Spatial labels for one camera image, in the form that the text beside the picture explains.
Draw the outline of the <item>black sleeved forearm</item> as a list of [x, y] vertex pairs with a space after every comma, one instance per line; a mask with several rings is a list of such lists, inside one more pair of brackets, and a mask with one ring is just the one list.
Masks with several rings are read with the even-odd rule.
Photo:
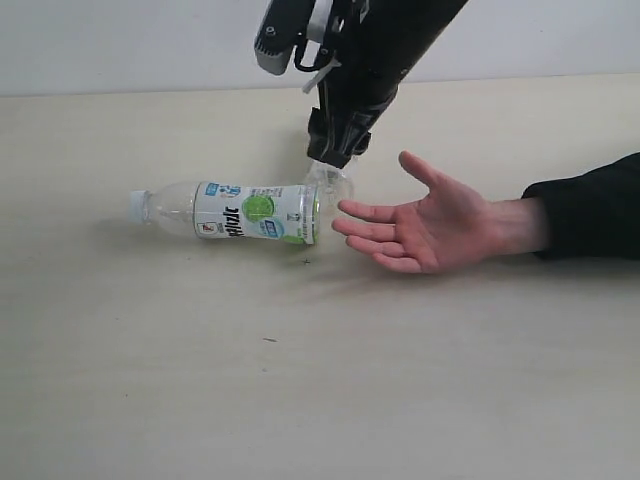
[[534, 183], [522, 197], [536, 199], [546, 217], [538, 258], [639, 258], [637, 153], [579, 176]]

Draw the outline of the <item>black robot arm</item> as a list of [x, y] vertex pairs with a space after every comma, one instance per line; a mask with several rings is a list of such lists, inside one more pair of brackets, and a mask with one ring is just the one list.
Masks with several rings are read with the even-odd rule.
[[344, 27], [334, 64], [317, 83], [307, 156], [342, 169], [368, 148], [371, 130], [400, 83], [466, 5], [464, 1], [369, 1]]

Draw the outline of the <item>person's open bare hand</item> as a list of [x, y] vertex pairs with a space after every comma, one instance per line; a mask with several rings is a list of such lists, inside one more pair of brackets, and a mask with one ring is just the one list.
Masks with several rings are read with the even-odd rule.
[[548, 223], [538, 200], [491, 202], [412, 153], [402, 152], [399, 163], [428, 188], [424, 198], [396, 206], [342, 200], [343, 215], [332, 221], [350, 248], [379, 265], [441, 274], [547, 247]]

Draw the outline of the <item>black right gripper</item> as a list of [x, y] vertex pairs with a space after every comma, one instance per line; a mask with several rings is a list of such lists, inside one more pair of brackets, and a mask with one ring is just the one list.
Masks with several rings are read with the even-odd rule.
[[319, 106], [308, 121], [307, 156], [312, 160], [343, 169], [354, 157], [366, 152], [371, 130], [395, 100], [395, 87], [382, 100], [357, 100], [345, 96], [327, 79], [317, 85]]

